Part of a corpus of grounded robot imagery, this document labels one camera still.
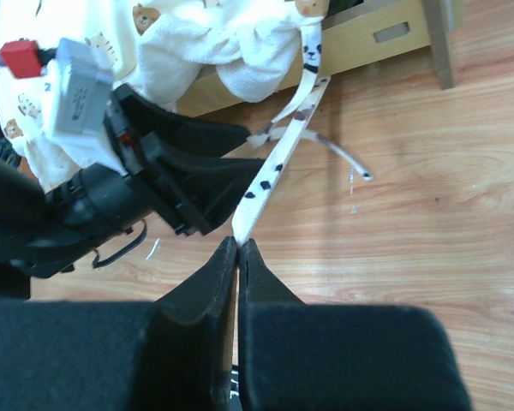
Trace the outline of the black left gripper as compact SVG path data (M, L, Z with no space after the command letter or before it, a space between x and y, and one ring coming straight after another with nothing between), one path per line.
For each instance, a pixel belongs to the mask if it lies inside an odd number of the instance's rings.
M129 183L178 235L220 227L264 163L221 158L246 142L247 128L169 112L127 84L111 93L104 125Z

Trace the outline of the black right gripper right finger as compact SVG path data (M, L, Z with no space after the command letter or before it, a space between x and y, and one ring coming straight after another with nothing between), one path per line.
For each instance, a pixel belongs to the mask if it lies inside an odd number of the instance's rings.
M307 304L239 252L238 360L246 410L469 410L443 325L421 307Z

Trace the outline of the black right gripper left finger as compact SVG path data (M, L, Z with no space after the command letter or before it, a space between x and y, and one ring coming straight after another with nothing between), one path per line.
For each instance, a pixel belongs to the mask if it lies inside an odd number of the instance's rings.
M0 410L226 410L235 291L227 237L157 301L0 300Z

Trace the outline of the cream animal print mattress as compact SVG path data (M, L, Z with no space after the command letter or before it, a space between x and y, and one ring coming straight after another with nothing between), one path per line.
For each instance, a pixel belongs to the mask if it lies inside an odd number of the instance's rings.
M329 80L318 74L327 1L8 1L0 5L0 119L5 136L45 189L85 165L120 170L97 132L68 131L59 121L74 79L63 45L101 52L113 86L129 85L171 109L213 67L229 92L255 103L270 96L295 58L302 78L291 101L258 133L255 146L277 141L232 220L248 241L283 167Z

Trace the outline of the wooden pet bed frame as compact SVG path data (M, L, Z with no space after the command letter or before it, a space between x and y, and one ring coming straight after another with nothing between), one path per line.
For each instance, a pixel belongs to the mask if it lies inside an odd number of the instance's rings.
M365 1L323 21L320 74L339 74L428 46L440 88L453 88L450 31L463 22L462 1Z

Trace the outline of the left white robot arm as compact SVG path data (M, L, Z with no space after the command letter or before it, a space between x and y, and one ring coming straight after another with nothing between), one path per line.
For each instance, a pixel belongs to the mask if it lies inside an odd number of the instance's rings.
M71 272L152 213L178 235L209 234L262 166L232 156L245 127L170 113L128 85L111 94L104 126L120 170L92 164L45 192L0 160L0 299L28 300L33 278Z

